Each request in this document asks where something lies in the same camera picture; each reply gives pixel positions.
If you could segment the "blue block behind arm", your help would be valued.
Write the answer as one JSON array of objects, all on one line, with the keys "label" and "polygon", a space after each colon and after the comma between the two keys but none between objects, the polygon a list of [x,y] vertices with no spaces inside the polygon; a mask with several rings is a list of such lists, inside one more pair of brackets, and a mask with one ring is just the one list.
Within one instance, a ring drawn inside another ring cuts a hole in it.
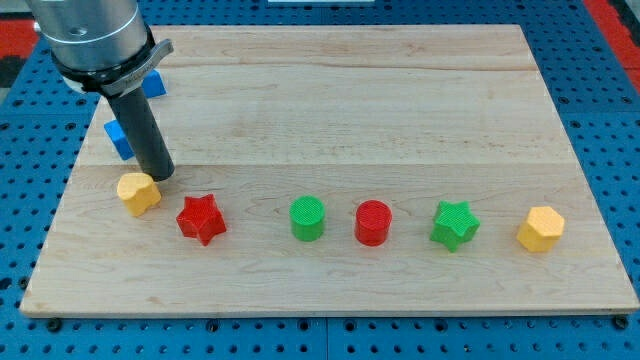
[{"label": "blue block behind arm", "polygon": [[142,82],[142,89],[147,98],[155,98],[167,93],[163,78],[158,70],[152,70],[146,75]]}]

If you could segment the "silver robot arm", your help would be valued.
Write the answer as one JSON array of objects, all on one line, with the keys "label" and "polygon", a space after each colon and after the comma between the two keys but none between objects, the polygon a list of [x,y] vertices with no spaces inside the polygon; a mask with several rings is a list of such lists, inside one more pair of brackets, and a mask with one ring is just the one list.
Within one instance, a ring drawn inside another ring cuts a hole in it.
[{"label": "silver robot arm", "polygon": [[121,97],[173,52],[156,41],[135,0],[27,0],[64,81],[81,93]]}]

